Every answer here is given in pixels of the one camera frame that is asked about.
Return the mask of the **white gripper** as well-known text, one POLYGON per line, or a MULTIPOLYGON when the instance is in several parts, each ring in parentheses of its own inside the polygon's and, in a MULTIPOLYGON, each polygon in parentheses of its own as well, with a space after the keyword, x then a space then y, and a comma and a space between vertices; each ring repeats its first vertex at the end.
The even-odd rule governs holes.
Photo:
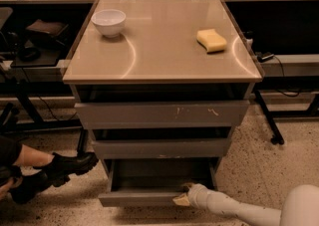
POLYGON ((191 205, 195 208, 206 208, 208 197, 212 191, 202 184, 193 184, 192 182, 184 183, 182 190, 187 192, 175 197, 172 201, 177 206, 188 207, 191 205))

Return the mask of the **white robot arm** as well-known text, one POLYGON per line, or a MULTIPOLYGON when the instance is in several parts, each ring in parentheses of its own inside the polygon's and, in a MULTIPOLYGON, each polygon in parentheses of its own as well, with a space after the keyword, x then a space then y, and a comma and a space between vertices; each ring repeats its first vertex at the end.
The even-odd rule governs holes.
POLYGON ((172 200, 176 205, 234 217, 250 226, 319 226, 319 188, 314 185, 293 188, 281 209, 239 202, 202 184, 189 183, 187 188, 186 193, 172 200))

